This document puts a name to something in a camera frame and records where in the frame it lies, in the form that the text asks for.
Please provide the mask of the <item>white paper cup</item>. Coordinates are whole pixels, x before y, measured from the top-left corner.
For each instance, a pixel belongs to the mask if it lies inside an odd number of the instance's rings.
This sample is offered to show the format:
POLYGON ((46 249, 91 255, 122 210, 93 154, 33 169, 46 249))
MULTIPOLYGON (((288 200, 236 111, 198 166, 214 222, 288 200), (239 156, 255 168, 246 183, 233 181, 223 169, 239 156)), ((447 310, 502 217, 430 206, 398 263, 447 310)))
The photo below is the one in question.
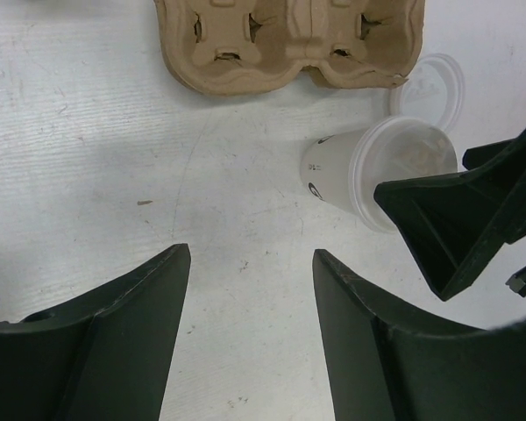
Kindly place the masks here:
POLYGON ((302 157, 303 186, 317 199, 353 215, 353 155, 366 129, 324 137, 312 144, 302 157))

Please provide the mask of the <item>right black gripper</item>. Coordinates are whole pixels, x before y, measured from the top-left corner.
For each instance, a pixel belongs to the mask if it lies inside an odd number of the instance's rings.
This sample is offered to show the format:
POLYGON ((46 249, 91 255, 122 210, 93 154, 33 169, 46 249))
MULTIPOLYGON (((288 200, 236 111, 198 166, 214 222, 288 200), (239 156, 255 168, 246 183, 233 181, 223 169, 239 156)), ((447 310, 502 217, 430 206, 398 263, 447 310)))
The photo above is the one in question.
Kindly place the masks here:
POLYGON ((526 236, 526 129, 467 149, 463 167, 467 174, 383 182, 373 194, 443 301, 471 287, 503 245, 526 236))

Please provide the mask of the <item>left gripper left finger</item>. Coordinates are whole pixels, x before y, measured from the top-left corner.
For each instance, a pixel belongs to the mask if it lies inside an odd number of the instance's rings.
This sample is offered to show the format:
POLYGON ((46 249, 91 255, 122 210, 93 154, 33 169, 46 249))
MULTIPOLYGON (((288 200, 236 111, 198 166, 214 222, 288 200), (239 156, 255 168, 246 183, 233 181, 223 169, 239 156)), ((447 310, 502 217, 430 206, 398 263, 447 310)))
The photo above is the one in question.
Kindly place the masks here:
POLYGON ((156 420, 188 286, 189 249, 17 323, 0 322, 0 420, 156 420))

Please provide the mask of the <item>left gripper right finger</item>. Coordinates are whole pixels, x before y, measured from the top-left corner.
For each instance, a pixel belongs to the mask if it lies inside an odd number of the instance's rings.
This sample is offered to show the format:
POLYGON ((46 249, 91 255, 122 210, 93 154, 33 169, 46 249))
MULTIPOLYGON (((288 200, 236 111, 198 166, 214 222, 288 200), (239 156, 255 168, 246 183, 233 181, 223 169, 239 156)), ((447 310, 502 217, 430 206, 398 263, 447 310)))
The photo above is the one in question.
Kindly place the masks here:
POLYGON ((526 319, 482 330, 403 301, 326 250, 313 279, 338 420, 526 420, 526 319))

